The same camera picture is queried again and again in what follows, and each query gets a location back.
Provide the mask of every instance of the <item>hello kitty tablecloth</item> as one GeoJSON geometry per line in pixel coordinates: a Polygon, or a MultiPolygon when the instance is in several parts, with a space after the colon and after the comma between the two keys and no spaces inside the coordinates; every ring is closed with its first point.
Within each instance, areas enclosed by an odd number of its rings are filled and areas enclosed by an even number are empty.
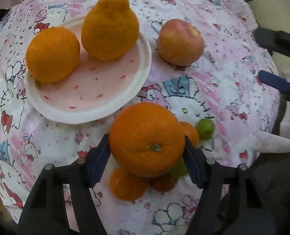
{"type": "MultiPolygon", "coordinates": [[[[0,23],[0,197],[16,222],[44,165],[67,165],[85,156],[120,112],[81,125],[56,123],[30,105],[25,91],[25,52],[31,39],[69,18],[85,15],[96,2],[23,0],[0,23]]],[[[193,125],[211,118],[216,124],[213,140],[202,141],[199,148],[223,165],[251,165],[256,157],[252,137],[271,131],[279,93],[258,80],[259,70],[276,74],[277,70],[269,53],[253,40],[257,23],[248,4],[243,0],[130,0],[130,6],[151,45],[152,68],[127,106],[154,102],[193,125]],[[191,23],[205,40],[203,56],[184,68],[163,62],[155,50],[161,26],[172,18],[191,23]]],[[[201,194],[189,177],[180,179],[172,192],[149,189],[140,199],[123,202],[108,188],[115,166],[111,157],[92,191],[108,234],[178,234],[187,229],[201,194]]],[[[67,185],[65,201],[76,229],[67,185]]]]}

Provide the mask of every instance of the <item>green fruit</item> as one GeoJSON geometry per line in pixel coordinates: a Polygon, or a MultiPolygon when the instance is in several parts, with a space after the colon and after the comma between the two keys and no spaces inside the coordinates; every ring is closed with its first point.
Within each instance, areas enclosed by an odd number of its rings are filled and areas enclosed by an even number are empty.
{"type": "Polygon", "coordinates": [[[187,174],[188,174],[188,170],[183,161],[183,158],[181,158],[177,162],[177,164],[172,168],[172,170],[169,172],[169,175],[175,179],[179,179],[180,177],[183,177],[187,174]]]}
{"type": "Polygon", "coordinates": [[[203,118],[195,125],[195,129],[201,140],[209,140],[216,129],[214,122],[209,118],[203,118]]]}

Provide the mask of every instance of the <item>oval plate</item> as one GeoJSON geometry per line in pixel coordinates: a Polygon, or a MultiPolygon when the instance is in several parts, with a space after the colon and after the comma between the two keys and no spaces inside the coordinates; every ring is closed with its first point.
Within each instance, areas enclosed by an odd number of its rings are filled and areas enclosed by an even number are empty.
{"type": "Polygon", "coordinates": [[[152,52],[140,33],[134,47],[122,57],[108,62],[88,55],[81,43],[84,17],[61,24],[72,31],[81,46],[80,61],[65,79],[37,84],[27,71],[28,100],[44,117],[66,124],[98,120],[116,112],[135,97],[149,74],[152,52]]]}

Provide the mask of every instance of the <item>red and yellow apple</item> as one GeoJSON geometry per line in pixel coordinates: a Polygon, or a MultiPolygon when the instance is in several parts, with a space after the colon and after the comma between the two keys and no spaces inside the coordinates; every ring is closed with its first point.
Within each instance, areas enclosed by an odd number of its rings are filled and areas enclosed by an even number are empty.
{"type": "Polygon", "coordinates": [[[171,19],[159,32],[157,48],[164,61],[175,66],[187,66],[201,57],[204,40],[191,24],[171,19]]]}

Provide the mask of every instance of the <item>fruit stem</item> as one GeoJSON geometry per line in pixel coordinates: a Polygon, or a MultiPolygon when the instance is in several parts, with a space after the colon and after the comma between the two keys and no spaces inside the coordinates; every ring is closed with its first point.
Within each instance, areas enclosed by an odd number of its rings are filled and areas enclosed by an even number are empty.
{"type": "Polygon", "coordinates": [[[159,152],[161,150],[160,144],[152,144],[152,151],[153,152],[159,152]]]}

